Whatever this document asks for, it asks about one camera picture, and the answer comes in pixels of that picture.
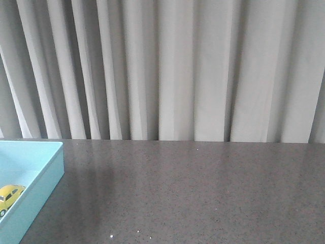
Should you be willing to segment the yellow toy beetle car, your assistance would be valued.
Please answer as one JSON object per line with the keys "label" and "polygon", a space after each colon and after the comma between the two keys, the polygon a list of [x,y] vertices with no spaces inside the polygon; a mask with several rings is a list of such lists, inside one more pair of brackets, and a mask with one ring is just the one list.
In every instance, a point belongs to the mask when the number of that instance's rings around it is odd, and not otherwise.
{"label": "yellow toy beetle car", "polygon": [[6,185],[1,188],[1,193],[0,193],[1,218],[4,217],[6,212],[17,201],[17,199],[24,192],[25,189],[26,187],[21,185]]}

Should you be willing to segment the light blue box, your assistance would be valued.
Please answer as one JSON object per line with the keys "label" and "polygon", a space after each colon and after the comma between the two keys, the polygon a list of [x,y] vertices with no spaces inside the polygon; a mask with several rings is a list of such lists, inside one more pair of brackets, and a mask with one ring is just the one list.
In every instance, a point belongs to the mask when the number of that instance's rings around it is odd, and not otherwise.
{"label": "light blue box", "polygon": [[62,142],[1,141],[1,187],[24,187],[1,208],[1,243],[20,243],[63,175]]}

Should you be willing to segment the grey pleated curtain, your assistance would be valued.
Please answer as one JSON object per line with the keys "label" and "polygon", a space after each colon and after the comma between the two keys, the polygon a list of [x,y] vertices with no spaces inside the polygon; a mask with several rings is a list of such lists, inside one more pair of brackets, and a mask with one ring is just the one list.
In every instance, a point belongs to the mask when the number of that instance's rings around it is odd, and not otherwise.
{"label": "grey pleated curtain", "polygon": [[324,143],[324,1],[1,1],[1,137]]}

